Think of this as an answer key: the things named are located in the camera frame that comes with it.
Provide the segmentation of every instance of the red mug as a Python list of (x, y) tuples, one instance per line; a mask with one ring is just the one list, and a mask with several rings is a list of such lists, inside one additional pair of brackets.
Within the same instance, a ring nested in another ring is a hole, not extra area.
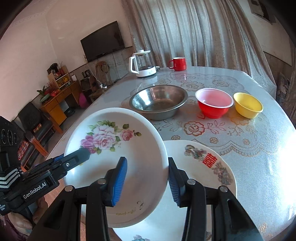
[(176, 57), (173, 58), (170, 62), (173, 62), (173, 67), (169, 67), (170, 69), (174, 69), (175, 71), (183, 71), (186, 67), (186, 60), (184, 57)]

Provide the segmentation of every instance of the kettle lid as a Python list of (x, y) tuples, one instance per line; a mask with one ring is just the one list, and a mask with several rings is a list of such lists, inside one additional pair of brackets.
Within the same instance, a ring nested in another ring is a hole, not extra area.
[(143, 54), (150, 53), (150, 52), (151, 52), (151, 50), (144, 51), (144, 49), (141, 49), (139, 52), (133, 53), (133, 55), (143, 55)]

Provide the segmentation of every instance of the red plaid fabric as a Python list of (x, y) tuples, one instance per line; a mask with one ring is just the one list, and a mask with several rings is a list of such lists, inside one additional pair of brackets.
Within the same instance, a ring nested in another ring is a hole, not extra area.
[(39, 124), (39, 125), (33, 130), (33, 132), (36, 133), (37, 131), (40, 130), (40, 128), (41, 128), (41, 124)]
[(23, 140), (21, 146), (19, 147), (19, 149), (17, 151), (17, 157), (19, 160), (23, 157), (24, 153), (28, 149), (28, 146), (29, 146), (29, 142)]

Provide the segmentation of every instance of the floral plate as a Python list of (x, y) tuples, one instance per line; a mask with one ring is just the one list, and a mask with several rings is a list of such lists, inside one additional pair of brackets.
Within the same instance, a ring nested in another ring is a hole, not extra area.
[[(230, 167), (212, 149), (187, 140), (164, 141), (169, 157), (189, 178), (207, 187), (227, 186), (236, 196), (237, 187)], [(114, 229), (122, 241), (180, 241), (186, 217), (186, 208), (179, 208), (174, 202), (170, 186), (156, 209), (143, 221), (130, 227)], [(212, 237), (211, 207), (207, 206), (207, 238)]]
[[(120, 200), (106, 210), (109, 227), (134, 225), (156, 208), (167, 185), (168, 155), (159, 133), (146, 118), (124, 108), (97, 111), (75, 129), (65, 155), (82, 147), (89, 149), (90, 158), (68, 172), (65, 185), (88, 186), (115, 168), (121, 156), (127, 158)], [(85, 205), (81, 213), (85, 216)]]

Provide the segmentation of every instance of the pink rose design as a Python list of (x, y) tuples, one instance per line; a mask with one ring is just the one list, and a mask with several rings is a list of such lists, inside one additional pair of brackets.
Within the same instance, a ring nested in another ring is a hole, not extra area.
[(114, 128), (107, 125), (97, 126), (92, 137), (94, 146), (101, 150), (110, 149), (116, 141)]
[(90, 153), (95, 153), (96, 151), (93, 149), (94, 148), (94, 143), (93, 143), (93, 137), (90, 135), (87, 135), (85, 139), (81, 140), (81, 145), (84, 148), (88, 148)]
[(122, 130), (121, 131), (121, 138), (124, 141), (129, 141), (130, 138), (133, 137), (133, 132), (131, 130)]

